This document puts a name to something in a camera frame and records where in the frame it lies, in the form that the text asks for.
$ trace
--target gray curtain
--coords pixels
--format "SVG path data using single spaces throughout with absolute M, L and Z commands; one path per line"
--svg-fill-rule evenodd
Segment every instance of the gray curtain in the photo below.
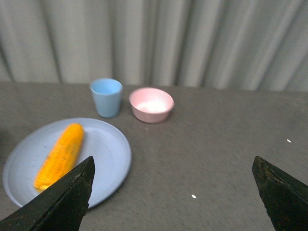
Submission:
M 307 0 L 0 0 L 0 81 L 308 91 Z

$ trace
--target yellow corn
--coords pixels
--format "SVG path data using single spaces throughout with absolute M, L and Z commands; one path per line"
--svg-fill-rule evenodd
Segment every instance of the yellow corn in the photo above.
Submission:
M 54 145 L 34 180 L 34 188 L 42 192 L 75 166 L 84 136 L 80 124 L 70 124 Z

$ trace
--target bowl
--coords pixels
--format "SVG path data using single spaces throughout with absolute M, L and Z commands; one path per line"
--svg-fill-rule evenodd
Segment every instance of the bowl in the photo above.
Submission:
M 129 96 L 133 114 L 145 123 L 165 121 L 174 107 L 173 98 L 157 88 L 139 88 Z

